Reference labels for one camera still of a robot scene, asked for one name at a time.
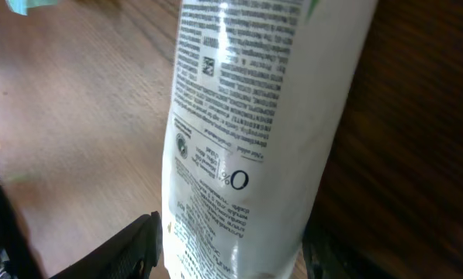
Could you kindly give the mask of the teal wipes packet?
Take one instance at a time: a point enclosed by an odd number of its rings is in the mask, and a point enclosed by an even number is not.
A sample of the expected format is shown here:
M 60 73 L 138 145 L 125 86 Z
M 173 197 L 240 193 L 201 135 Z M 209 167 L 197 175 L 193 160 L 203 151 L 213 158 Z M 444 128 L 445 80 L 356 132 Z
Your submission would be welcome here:
M 6 0 L 9 9 L 21 16 L 26 16 L 29 9 L 57 3 L 58 0 Z

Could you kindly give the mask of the white tube with tan cap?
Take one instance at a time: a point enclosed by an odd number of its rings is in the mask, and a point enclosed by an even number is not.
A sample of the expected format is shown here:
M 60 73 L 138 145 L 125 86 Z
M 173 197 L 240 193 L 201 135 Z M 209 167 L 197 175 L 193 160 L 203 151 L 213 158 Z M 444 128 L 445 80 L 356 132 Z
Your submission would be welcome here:
M 183 0 L 162 160 L 173 278 L 287 278 L 376 0 Z

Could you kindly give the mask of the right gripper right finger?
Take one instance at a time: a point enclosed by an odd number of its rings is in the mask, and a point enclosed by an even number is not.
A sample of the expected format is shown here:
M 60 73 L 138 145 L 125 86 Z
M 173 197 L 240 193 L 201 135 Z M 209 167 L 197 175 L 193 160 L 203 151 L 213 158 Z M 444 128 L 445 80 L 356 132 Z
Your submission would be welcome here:
M 302 238 L 302 253 L 309 279 L 393 279 L 353 247 L 329 232 L 311 216 Z

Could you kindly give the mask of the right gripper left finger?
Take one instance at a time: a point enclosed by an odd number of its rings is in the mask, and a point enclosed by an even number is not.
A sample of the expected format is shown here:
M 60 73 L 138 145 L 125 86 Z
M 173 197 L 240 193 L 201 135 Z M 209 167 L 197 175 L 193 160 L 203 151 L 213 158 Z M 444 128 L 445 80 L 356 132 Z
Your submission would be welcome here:
M 53 279 L 147 279 L 162 252 L 158 212 L 144 214 Z

